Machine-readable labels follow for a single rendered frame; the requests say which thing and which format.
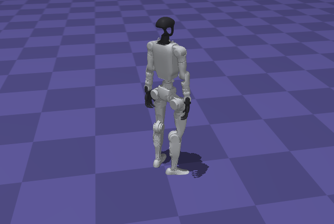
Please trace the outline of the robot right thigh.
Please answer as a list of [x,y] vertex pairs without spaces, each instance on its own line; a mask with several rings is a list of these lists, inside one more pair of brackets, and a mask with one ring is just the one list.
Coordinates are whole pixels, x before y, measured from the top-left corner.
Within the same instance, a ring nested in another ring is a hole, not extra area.
[[181,137],[184,134],[186,122],[187,122],[187,119],[181,120],[182,119],[181,117],[185,115],[185,112],[183,113],[183,111],[185,110],[185,104],[184,104],[183,97],[179,97],[175,93],[172,94],[170,96],[170,107],[173,110],[175,110],[174,111],[174,121],[175,121],[176,130],[169,132],[168,134],[169,141],[170,141],[170,136],[172,134],[178,135],[179,139],[181,139]]

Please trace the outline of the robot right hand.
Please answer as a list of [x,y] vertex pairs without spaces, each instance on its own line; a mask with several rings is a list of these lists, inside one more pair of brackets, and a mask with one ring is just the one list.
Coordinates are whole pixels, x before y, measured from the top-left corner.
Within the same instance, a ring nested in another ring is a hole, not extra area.
[[188,112],[191,104],[189,97],[185,98],[184,104],[185,104],[185,110],[183,111],[183,113],[185,112],[185,115],[181,117],[182,118],[181,120],[185,120],[188,117]]

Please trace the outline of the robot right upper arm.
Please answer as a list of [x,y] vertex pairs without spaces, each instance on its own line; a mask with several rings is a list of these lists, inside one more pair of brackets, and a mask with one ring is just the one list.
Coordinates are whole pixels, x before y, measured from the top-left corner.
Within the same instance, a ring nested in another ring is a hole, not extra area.
[[186,72],[186,55],[187,51],[183,46],[175,45],[173,46],[173,52],[175,57],[177,58],[177,64],[178,64],[178,69],[179,69],[179,78],[182,80],[185,80],[185,74]]

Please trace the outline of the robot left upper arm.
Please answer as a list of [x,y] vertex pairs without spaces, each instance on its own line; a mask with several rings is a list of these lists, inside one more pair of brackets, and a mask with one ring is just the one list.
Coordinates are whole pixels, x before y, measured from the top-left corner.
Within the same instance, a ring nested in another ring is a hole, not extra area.
[[153,46],[154,41],[150,41],[147,43],[147,70],[149,71],[155,71],[154,68],[154,61],[153,61],[153,51],[152,51],[152,46]]

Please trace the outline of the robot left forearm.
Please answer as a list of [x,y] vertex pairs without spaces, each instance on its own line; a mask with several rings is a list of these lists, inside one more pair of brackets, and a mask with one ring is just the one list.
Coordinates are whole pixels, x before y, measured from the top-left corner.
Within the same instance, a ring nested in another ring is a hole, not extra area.
[[[146,81],[145,81],[145,86],[148,87],[148,91],[152,90],[152,84],[153,84],[153,71],[149,71],[146,68]],[[145,87],[144,87],[145,88]]]

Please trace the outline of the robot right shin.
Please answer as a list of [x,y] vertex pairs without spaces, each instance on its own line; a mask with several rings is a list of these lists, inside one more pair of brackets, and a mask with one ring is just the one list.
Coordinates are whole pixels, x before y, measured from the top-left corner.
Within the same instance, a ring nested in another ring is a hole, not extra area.
[[180,151],[181,151],[181,142],[182,138],[179,139],[178,135],[172,134],[170,136],[170,142],[169,142],[169,151],[170,151],[170,157],[171,157],[171,168],[172,171],[177,171],[177,163],[178,163],[178,158],[180,156]]

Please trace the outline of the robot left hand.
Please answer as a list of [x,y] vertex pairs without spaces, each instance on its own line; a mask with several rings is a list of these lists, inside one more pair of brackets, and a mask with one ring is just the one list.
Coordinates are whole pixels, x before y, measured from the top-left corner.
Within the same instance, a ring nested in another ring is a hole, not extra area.
[[[148,108],[153,108],[153,107],[155,107],[154,105],[153,105],[153,103],[152,103],[152,97],[151,97],[151,90],[150,91],[148,91],[148,87],[147,86],[145,86],[145,93],[146,93],[146,95],[145,95],[145,105],[146,105],[146,107],[148,107]],[[154,99],[153,99],[154,100]],[[155,101],[155,100],[154,100]],[[152,107],[152,106],[153,107]]]

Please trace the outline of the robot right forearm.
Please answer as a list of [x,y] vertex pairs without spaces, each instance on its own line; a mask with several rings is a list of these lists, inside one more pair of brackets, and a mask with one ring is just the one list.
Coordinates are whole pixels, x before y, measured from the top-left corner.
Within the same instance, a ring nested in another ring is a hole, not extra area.
[[189,84],[190,84],[190,73],[186,72],[185,80],[181,82],[184,101],[185,101],[185,98],[187,97],[189,97],[191,101]]

